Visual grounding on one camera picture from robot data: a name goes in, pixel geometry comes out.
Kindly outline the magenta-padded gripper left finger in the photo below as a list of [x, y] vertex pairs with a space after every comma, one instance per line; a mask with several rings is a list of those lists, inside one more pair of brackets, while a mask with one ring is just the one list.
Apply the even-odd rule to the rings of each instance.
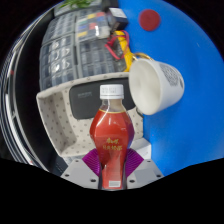
[[96, 149], [82, 159], [74, 159], [61, 175], [62, 178], [84, 188], [100, 188], [101, 165]]

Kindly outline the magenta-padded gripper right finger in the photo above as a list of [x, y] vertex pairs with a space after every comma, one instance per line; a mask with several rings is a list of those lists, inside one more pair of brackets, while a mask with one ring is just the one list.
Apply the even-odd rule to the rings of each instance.
[[125, 163], [127, 189], [141, 188], [163, 177], [151, 159], [143, 159], [135, 150], [128, 150]]

